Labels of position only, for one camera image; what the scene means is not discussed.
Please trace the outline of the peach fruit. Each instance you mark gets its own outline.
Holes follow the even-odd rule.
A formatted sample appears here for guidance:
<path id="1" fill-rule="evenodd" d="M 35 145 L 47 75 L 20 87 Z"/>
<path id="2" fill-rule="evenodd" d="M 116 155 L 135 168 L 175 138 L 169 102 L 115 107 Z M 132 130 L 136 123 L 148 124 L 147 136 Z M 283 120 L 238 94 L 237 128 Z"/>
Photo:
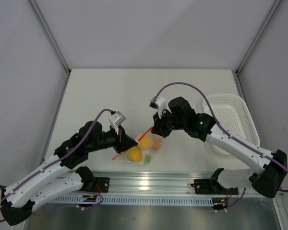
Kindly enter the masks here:
<path id="1" fill-rule="evenodd" d="M 157 150 L 161 149 L 161 147 L 162 147 L 162 140 L 161 139 L 154 139 L 153 144 L 151 146 L 151 149 L 157 151 Z"/>

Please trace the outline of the orange fruit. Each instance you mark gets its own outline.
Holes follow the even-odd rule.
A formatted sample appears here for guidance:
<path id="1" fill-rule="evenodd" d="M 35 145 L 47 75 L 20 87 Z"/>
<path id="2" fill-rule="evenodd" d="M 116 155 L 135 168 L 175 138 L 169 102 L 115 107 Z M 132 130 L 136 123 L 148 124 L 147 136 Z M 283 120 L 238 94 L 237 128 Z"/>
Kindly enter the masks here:
<path id="1" fill-rule="evenodd" d="M 149 136 L 143 137 L 141 140 L 139 140 L 138 148 L 141 150 L 148 150 L 151 148 L 153 144 L 153 139 Z"/>

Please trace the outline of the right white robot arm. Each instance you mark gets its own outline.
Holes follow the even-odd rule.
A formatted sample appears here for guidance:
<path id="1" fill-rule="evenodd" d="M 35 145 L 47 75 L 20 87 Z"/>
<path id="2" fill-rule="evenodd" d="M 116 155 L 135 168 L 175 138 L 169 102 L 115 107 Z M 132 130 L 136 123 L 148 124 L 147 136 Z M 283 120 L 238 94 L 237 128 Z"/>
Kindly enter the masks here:
<path id="1" fill-rule="evenodd" d="M 169 103 L 162 97 L 153 97 L 150 107 L 157 110 L 153 116 L 153 134 L 166 138 L 173 130 L 183 130 L 192 138 L 225 150 L 248 166 L 246 170 L 218 168 L 209 182 L 214 193 L 226 188 L 250 187 L 265 197 L 276 196 L 287 175 L 285 152 L 272 152 L 248 142 L 224 129 L 211 115 L 196 113 L 183 97 Z"/>

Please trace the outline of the white cauliflower with leaves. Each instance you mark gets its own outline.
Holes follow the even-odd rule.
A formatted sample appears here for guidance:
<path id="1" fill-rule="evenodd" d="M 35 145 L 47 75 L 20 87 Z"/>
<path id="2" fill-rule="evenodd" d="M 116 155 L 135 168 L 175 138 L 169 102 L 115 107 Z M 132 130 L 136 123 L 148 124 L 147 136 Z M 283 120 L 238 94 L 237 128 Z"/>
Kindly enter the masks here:
<path id="1" fill-rule="evenodd" d="M 150 150 L 141 150 L 142 160 L 141 165 L 149 164 L 152 159 L 152 152 Z"/>

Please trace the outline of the yellow green mango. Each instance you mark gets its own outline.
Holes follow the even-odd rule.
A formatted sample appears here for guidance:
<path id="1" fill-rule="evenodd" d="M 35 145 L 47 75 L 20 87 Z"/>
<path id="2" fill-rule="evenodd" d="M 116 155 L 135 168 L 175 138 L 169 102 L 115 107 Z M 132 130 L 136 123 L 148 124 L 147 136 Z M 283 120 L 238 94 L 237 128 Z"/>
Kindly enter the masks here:
<path id="1" fill-rule="evenodd" d="M 126 153 L 126 157 L 129 161 L 136 162 L 136 163 L 139 163 L 143 158 L 141 150 L 138 147 L 134 147 L 130 149 Z"/>

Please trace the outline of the clear zip top bag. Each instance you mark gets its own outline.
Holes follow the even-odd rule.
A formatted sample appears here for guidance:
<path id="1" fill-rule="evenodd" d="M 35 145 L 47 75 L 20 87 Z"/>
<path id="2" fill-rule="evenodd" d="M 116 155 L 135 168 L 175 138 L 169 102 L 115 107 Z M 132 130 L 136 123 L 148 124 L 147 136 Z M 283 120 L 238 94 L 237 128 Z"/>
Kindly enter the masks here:
<path id="1" fill-rule="evenodd" d="M 152 129 L 150 127 L 145 132 L 139 133 L 135 137 L 138 143 L 137 146 L 115 155 L 111 160 L 141 166 L 151 163 L 154 156 L 161 151 L 163 146 L 163 138 L 153 134 Z"/>

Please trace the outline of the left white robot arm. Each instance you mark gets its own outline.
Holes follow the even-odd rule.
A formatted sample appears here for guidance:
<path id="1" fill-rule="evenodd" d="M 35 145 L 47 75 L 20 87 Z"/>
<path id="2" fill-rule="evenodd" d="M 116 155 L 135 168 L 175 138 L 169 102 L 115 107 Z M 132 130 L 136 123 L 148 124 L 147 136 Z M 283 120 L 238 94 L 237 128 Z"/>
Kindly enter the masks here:
<path id="1" fill-rule="evenodd" d="M 108 148 L 122 153 L 137 144 L 122 126 L 104 132 L 99 122 L 87 122 L 25 178 L 10 186 L 0 185 L 3 220 L 14 226 L 58 196 L 73 191 L 93 192 L 96 178 L 88 167 L 80 165 L 88 160 L 88 154 Z"/>

